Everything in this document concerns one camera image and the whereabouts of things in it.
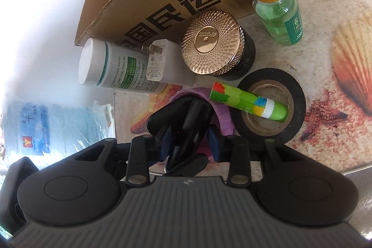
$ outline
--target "red starfish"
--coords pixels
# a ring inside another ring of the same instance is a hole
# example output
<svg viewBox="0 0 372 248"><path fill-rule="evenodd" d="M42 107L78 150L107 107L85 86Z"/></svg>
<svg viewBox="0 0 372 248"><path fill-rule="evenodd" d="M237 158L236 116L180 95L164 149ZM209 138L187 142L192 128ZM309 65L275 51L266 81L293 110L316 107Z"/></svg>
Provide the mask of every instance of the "red starfish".
<svg viewBox="0 0 372 248"><path fill-rule="evenodd" d="M305 141L307 138L315 135L320 122L323 122L324 124L333 124L347 119L346 113L337 109L329 108L329 91L327 89L325 90L324 95L324 101L321 101L320 99L314 100L311 107L306 112L305 121L308 123L306 130L301 136L301 141Z"/></svg>

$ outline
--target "logo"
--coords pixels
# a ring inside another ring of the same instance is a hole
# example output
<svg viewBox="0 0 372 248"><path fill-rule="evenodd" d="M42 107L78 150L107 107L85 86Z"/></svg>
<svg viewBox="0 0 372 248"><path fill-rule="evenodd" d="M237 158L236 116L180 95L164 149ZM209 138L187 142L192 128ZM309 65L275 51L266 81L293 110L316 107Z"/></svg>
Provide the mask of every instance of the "logo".
<svg viewBox="0 0 372 248"><path fill-rule="evenodd" d="M215 37L217 35L217 32L213 31L207 31L207 32L200 32L199 36L208 36L208 37Z"/></svg>
<svg viewBox="0 0 372 248"><path fill-rule="evenodd" d="M190 179L187 179L187 180L183 181L183 183L186 184L186 185L190 185L190 184L194 183L194 181L190 180Z"/></svg>
<svg viewBox="0 0 372 248"><path fill-rule="evenodd" d="M32 137L22 137L23 139L23 147L25 148L32 148Z"/></svg>

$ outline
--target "green glue stick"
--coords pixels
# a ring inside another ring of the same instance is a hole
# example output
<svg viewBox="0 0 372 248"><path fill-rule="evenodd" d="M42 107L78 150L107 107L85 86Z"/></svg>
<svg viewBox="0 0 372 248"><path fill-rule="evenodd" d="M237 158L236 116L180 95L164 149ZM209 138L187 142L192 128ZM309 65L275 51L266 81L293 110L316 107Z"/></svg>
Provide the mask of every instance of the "green glue stick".
<svg viewBox="0 0 372 248"><path fill-rule="evenodd" d="M209 98L241 111L279 122L284 122L288 116L288 107L284 104L217 81L212 87Z"/></svg>

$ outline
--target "product label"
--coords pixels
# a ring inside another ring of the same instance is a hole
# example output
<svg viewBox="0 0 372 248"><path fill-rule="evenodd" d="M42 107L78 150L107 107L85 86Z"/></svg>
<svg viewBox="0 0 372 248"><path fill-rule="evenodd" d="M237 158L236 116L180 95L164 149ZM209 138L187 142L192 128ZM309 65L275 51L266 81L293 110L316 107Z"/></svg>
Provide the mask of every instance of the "product label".
<svg viewBox="0 0 372 248"><path fill-rule="evenodd" d="M159 86L159 82L146 79L146 68L147 61L129 56L119 56L118 66L111 87L132 91L155 91Z"/></svg>
<svg viewBox="0 0 372 248"><path fill-rule="evenodd" d="M304 32L302 29L302 19L299 8L297 9L296 14L290 20L284 22L284 24L291 43L297 43L297 41L301 39L301 36Z"/></svg>
<svg viewBox="0 0 372 248"><path fill-rule="evenodd" d="M266 104L268 102L270 103L272 101L271 99L244 92L236 87L217 81L212 87L210 98L211 100L222 102L241 111L246 111L264 118L269 118L272 113L272 111L266 111Z"/></svg>
<svg viewBox="0 0 372 248"><path fill-rule="evenodd" d="M33 103L25 103L19 119L22 154L43 156L44 153L50 153L47 108Z"/></svg>
<svg viewBox="0 0 372 248"><path fill-rule="evenodd" d="M147 72L146 77L148 80L153 81L161 81L164 73L165 67L165 59L166 59L166 45L159 46L163 49L161 54L155 52L154 54L150 54L148 65L147 65Z"/></svg>

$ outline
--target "orange seashell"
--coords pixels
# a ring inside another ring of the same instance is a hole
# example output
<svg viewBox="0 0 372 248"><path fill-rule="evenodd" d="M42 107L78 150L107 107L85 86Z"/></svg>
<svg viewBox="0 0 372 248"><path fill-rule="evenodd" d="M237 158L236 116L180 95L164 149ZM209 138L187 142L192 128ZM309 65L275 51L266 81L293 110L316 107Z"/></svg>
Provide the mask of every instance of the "orange seashell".
<svg viewBox="0 0 372 248"><path fill-rule="evenodd" d="M338 27L332 63L342 90L372 116L372 12Z"/></svg>

